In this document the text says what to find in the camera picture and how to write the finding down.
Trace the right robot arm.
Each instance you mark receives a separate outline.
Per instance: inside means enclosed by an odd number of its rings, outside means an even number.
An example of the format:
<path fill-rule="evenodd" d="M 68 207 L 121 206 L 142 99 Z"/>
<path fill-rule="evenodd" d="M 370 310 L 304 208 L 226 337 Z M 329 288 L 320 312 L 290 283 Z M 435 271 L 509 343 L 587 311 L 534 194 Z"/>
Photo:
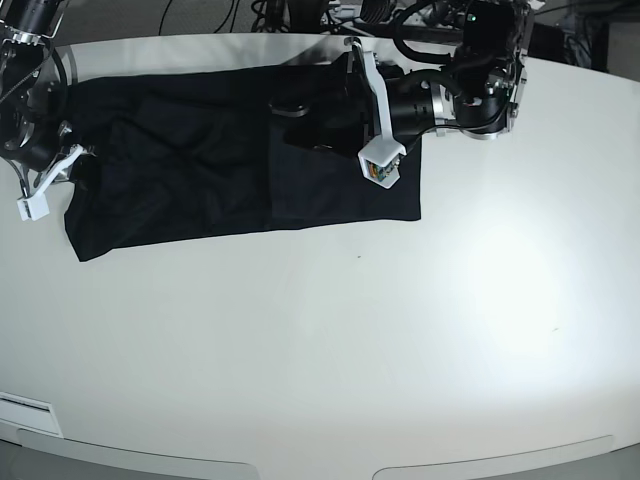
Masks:
<path fill-rule="evenodd" d="M 1 3 L 1 159 L 25 197 L 32 189 L 75 180 L 71 158 L 93 156 L 65 118 L 70 82 L 54 39 L 66 1 Z"/>

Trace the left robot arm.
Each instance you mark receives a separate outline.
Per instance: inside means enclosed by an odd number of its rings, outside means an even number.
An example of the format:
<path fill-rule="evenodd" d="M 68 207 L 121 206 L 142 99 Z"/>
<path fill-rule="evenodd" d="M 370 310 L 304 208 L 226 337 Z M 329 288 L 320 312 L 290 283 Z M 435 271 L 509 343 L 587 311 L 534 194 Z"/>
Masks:
<path fill-rule="evenodd" d="M 454 54 L 419 52 L 406 42 L 406 22 L 462 33 Z M 390 18 L 394 46 L 423 69 L 378 66 L 359 39 L 297 91 L 275 96 L 274 114 L 304 117 L 299 138 L 308 148 L 364 152 L 377 144 L 407 148 L 424 134 L 456 130 L 487 139 L 511 127 L 533 25 L 525 1 L 417 1 Z"/>

